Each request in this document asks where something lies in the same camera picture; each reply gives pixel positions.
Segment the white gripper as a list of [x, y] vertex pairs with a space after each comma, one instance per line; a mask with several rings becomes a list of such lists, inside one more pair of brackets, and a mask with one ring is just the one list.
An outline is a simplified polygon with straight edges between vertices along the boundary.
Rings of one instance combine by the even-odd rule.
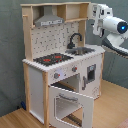
[[100, 37], [103, 36], [103, 19], [107, 16], [112, 16], [113, 10], [106, 4], [95, 4], [93, 6], [93, 34]]

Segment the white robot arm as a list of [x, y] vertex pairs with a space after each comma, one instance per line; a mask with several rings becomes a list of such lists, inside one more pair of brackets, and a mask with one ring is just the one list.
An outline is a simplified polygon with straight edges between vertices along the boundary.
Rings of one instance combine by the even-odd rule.
[[113, 16], [113, 9], [106, 4], [93, 5], [93, 34], [102, 37], [104, 31], [110, 34], [102, 40], [101, 46], [107, 52], [113, 52], [124, 58], [128, 58], [128, 49], [121, 44], [128, 39], [128, 22]]

